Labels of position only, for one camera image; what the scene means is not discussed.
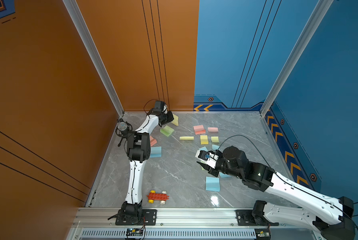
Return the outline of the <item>torn blue page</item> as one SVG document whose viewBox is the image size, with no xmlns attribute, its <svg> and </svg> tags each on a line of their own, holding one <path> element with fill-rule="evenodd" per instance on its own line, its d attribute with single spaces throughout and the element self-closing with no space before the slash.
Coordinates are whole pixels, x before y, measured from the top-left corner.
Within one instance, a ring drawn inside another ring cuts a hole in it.
<svg viewBox="0 0 358 240">
<path fill-rule="evenodd" d="M 230 175 L 226 175 L 226 174 L 223 174 L 223 173 L 219 173 L 220 177 L 221 178 L 229 178 L 231 177 Z"/>
<path fill-rule="evenodd" d="M 213 149 L 214 151 L 218 150 L 219 148 L 220 148 L 220 146 L 218 146 L 218 145 L 212 145 L 212 149 Z"/>
</svg>

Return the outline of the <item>large yellow memo pad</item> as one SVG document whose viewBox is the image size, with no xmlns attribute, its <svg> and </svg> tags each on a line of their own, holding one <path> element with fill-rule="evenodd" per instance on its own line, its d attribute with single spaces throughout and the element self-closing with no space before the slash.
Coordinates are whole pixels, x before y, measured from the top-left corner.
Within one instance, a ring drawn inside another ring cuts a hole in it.
<svg viewBox="0 0 358 240">
<path fill-rule="evenodd" d="M 173 114 L 173 120 L 171 121 L 171 123 L 175 126 L 179 126 L 177 115 Z"/>
</svg>

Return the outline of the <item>small green memo pad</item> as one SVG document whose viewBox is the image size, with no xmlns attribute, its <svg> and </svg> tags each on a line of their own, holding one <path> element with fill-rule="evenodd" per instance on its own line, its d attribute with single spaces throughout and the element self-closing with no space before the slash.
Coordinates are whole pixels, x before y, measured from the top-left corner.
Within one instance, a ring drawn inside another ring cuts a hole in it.
<svg viewBox="0 0 358 240">
<path fill-rule="evenodd" d="M 160 132 L 166 137 L 170 137 L 173 134 L 174 129 L 171 128 L 170 126 L 164 126 L 163 128 L 160 129 Z"/>
</svg>

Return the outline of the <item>blue curved memo pad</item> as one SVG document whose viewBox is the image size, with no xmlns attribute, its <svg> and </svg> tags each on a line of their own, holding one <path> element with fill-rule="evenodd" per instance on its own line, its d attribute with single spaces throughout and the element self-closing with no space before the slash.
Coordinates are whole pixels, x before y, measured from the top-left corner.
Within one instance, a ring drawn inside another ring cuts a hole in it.
<svg viewBox="0 0 358 240">
<path fill-rule="evenodd" d="M 199 151 L 205 151 L 205 152 L 208 152 L 209 150 L 207 149 L 207 147 L 201 147 L 201 148 L 199 148 Z"/>
</svg>

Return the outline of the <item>torn large yellow page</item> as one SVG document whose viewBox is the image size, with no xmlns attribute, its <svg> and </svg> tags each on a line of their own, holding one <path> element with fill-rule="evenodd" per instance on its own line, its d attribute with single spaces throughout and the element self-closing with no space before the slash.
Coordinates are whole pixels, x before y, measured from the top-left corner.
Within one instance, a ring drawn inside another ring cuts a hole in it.
<svg viewBox="0 0 358 240">
<path fill-rule="evenodd" d="M 181 136 L 180 140 L 181 141 L 193 141 L 195 139 L 195 137 L 190 137 L 190 136 Z"/>
</svg>

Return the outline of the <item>pink memo pad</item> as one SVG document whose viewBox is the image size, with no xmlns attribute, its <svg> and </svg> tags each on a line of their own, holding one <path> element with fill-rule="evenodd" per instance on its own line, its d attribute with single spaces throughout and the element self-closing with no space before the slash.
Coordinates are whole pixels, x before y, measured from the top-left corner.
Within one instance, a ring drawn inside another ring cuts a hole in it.
<svg viewBox="0 0 358 240">
<path fill-rule="evenodd" d="M 149 137 L 149 140 L 150 140 L 151 147 L 153 147 L 157 143 L 157 140 L 155 138 L 153 138 L 152 136 Z"/>
<path fill-rule="evenodd" d="M 196 135 L 201 135 L 206 133 L 206 129 L 203 125 L 194 126 L 194 132 Z"/>
</svg>

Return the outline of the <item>small yellow memo pad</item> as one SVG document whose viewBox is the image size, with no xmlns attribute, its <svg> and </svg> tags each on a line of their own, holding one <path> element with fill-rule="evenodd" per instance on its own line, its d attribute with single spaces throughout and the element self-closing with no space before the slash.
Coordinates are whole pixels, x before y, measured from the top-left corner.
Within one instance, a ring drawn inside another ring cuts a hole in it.
<svg viewBox="0 0 358 240">
<path fill-rule="evenodd" d="M 201 142 L 201 145 L 208 145 L 209 144 L 208 136 L 200 135 L 200 142 Z"/>
</svg>

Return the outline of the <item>light blue memo pad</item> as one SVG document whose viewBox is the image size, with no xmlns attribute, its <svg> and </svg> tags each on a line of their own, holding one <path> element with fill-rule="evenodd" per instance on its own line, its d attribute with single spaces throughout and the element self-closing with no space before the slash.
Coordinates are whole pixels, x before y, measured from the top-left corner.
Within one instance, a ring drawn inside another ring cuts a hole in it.
<svg viewBox="0 0 358 240">
<path fill-rule="evenodd" d="M 160 158 L 162 156 L 161 147 L 151 147 L 150 158 Z"/>
</svg>

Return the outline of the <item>torn pink page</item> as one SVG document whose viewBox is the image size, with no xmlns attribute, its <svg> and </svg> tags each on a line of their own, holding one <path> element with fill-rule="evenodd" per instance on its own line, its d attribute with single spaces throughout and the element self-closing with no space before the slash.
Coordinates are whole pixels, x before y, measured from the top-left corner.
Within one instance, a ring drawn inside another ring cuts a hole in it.
<svg viewBox="0 0 358 240">
<path fill-rule="evenodd" d="M 219 129 L 218 129 L 218 128 L 215 128 L 215 127 L 209 127 L 209 128 L 208 128 L 208 131 L 209 131 L 210 133 L 218 133 L 218 132 L 219 132 Z"/>
</svg>

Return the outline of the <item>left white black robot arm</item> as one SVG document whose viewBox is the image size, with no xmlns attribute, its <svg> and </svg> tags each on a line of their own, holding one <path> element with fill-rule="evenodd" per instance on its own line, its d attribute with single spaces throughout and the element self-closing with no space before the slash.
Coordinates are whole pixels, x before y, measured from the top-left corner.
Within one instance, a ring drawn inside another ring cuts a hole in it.
<svg viewBox="0 0 358 240">
<path fill-rule="evenodd" d="M 146 119 L 140 127 L 133 129 L 132 125 L 122 118 L 117 120 L 115 133 L 126 140 L 125 153 L 130 163 L 130 178 L 127 195 L 121 206 L 119 215 L 123 220 L 137 223 L 142 218 L 142 179 L 144 162 L 150 158 L 150 134 L 160 126 L 174 120 L 172 111 L 163 101 L 155 101 L 154 107 L 146 113 Z"/>
</svg>

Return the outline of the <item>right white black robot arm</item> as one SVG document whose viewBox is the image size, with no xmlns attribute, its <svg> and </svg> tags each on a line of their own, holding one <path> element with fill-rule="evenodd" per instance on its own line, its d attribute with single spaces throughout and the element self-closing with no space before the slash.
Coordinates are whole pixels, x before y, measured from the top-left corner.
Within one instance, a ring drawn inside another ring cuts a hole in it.
<svg viewBox="0 0 358 240">
<path fill-rule="evenodd" d="M 293 182 L 261 163 L 248 160 L 245 152 L 231 146 L 223 151 L 196 153 L 198 164 L 214 177 L 220 173 L 236 177 L 248 188 L 281 197 L 296 207 L 278 206 L 257 200 L 250 225 L 289 224 L 314 231 L 325 240 L 353 240 L 356 226 L 352 220 L 354 203 L 347 197 L 328 197 Z"/>
</svg>

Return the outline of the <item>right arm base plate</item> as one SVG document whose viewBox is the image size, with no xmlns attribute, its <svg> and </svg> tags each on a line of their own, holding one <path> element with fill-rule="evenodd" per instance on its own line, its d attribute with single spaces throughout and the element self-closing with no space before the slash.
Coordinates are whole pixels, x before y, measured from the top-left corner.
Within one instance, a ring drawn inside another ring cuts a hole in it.
<svg viewBox="0 0 358 240">
<path fill-rule="evenodd" d="M 253 210 L 235 210 L 239 226 L 279 226 L 279 223 L 272 223 L 263 215 L 253 213 Z"/>
</svg>

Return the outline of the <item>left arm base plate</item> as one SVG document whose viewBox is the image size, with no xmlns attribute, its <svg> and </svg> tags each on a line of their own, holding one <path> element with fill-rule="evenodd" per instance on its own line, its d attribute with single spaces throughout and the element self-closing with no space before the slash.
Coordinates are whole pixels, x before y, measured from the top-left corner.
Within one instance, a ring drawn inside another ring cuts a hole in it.
<svg viewBox="0 0 358 240">
<path fill-rule="evenodd" d="M 117 226 L 155 226 L 157 218 L 156 209 L 146 210 L 119 210 L 115 224 Z"/>
</svg>

